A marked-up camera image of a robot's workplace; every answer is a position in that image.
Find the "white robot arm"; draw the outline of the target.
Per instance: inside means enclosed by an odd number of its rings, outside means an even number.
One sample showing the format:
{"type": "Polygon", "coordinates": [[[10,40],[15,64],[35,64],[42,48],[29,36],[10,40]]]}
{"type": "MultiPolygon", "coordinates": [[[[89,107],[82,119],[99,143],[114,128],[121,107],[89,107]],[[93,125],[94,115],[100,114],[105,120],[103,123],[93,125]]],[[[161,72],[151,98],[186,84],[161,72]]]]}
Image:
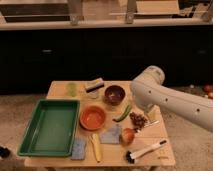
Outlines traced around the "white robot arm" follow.
{"type": "Polygon", "coordinates": [[[184,119],[213,132],[213,100],[176,91],[163,86],[165,74],[158,66],[151,65],[130,83],[136,105],[145,109],[158,105],[184,119]]]}

